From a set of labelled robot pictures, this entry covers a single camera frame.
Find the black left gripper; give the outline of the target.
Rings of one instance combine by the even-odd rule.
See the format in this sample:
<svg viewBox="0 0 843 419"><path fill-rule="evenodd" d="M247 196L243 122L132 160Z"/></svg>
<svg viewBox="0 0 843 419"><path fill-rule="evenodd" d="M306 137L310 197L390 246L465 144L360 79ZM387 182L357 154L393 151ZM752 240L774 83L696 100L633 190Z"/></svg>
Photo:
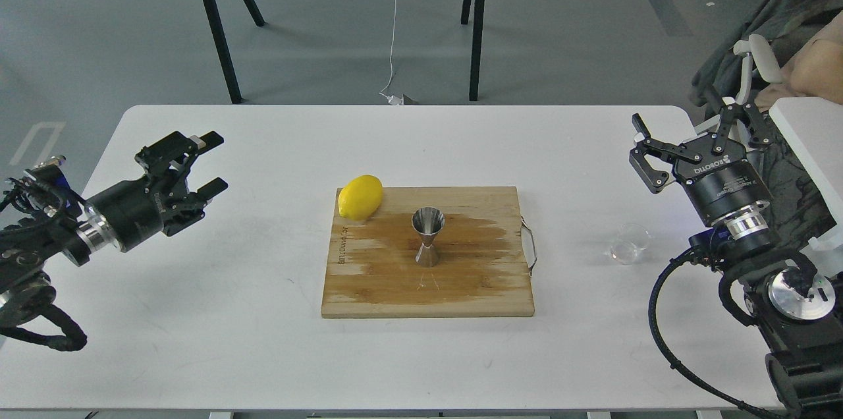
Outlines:
<svg viewBox="0 0 843 419"><path fill-rule="evenodd" d="M157 233L175 236L205 217L205 207L229 185L216 178L189 192L187 176L199 155L223 145L215 131L204 136L172 132L136 153L144 170L136 180L123 180L85 201L88 215L126 253Z"/></svg>

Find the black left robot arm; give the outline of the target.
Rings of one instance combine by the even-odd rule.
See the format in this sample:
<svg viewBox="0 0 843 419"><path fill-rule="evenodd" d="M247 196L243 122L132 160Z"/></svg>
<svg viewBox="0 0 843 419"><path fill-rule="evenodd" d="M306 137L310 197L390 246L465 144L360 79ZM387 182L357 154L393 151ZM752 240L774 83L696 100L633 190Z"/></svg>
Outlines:
<svg viewBox="0 0 843 419"><path fill-rule="evenodd" d="M54 303L46 260L63 254L82 266L105 246L126 253L157 233L171 237L201 221L205 207L228 184L216 178L191 191L187 178L199 155L223 142L214 131L191 137L173 132L135 155L144 175L88 199L67 182L64 157L43 161L23 178L9 178L2 207L23 218L1 234L2 335L57 352L84 348L87 335Z"/></svg>

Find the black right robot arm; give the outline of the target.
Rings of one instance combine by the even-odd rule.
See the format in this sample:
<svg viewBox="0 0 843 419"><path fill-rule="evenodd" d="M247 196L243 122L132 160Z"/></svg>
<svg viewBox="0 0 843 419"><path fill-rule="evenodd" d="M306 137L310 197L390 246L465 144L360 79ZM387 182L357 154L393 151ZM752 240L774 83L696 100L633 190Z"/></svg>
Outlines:
<svg viewBox="0 0 843 419"><path fill-rule="evenodd" d="M719 299L742 325L756 327L769 348L765 367L788 418L841 417L841 283L820 273L796 249L780 247L763 217L772 194L748 158L748 149L771 145L772 137L753 104L725 104L713 86L701 97L719 104L713 132L680 145L651 137L640 115L632 124L641 142L629 161L651 193L674 180L705 225L689 248L669 261L649 298L648 323L657 348L687 380L761 418L776 413L751 406L711 386L671 352L657 323L657 300L675 269L686 263L719 272ZM749 144L729 137L740 120Z"/></svg>

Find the person forearm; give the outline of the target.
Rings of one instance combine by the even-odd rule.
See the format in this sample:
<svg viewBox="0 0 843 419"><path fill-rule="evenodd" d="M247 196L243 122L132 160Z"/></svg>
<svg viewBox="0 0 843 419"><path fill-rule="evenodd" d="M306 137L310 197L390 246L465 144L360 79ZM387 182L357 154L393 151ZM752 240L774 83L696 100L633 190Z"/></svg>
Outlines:
<svg viewBox="0 0 843 419"><path fill-rule="evenodd" d="M818 97L842 103L841 28L825 26L785 64L783 82L759 92L755 104L767 112L779 99Z"/></svg>

